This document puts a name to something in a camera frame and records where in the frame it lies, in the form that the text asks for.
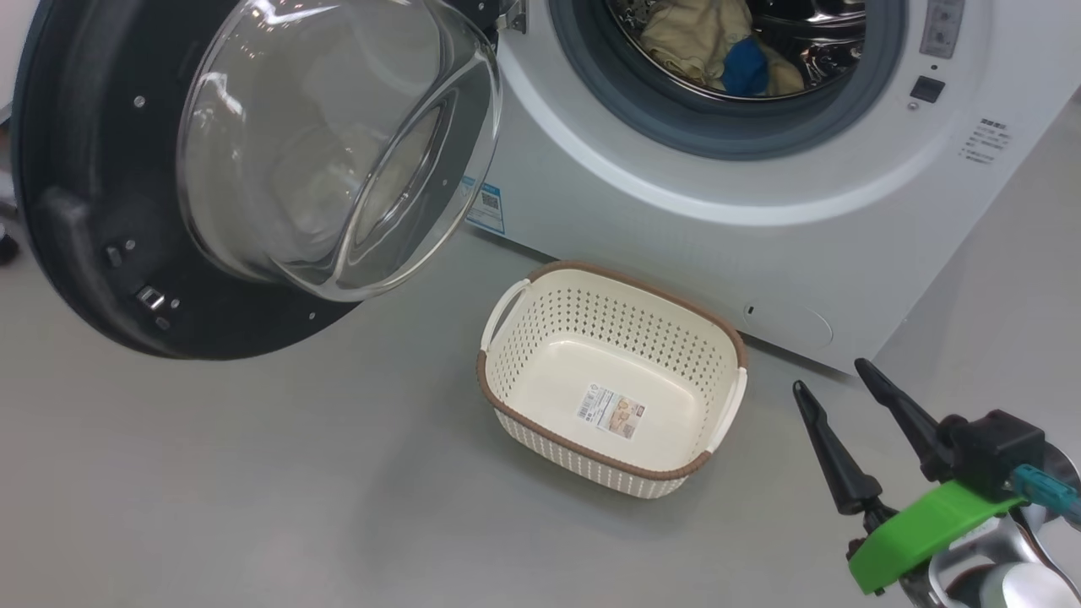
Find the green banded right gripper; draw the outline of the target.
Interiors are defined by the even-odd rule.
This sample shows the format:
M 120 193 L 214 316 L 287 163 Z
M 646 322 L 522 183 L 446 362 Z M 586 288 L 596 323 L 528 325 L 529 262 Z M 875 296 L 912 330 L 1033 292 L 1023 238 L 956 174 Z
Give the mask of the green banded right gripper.
M 938 437 L 939 423 L 885 376 L 869 359 L 854 361 L 862 383 L 877 404 L 888 408 L 915 449 L 920 470 L 930 483 L 947 480 L 947 449 Z M 850 543 L 850 574 L 865 595 L 880 595 L 903 576 L 926 565 L 949 550 L 962 536 L 987 520 L 996 523 L 1010 508 L 1022 507 L 1020 499 L 989 502 L 957 481 L 924 494 L 908 508 L 896 512 L 879 499 L 882 487 L 860 470 L 845 445 L 835 435 L 827 412 L 803 381 L 792 385 L 808 438 L 818 458 L 823 478 L 839 514 L 864 515 L 867 536 Z

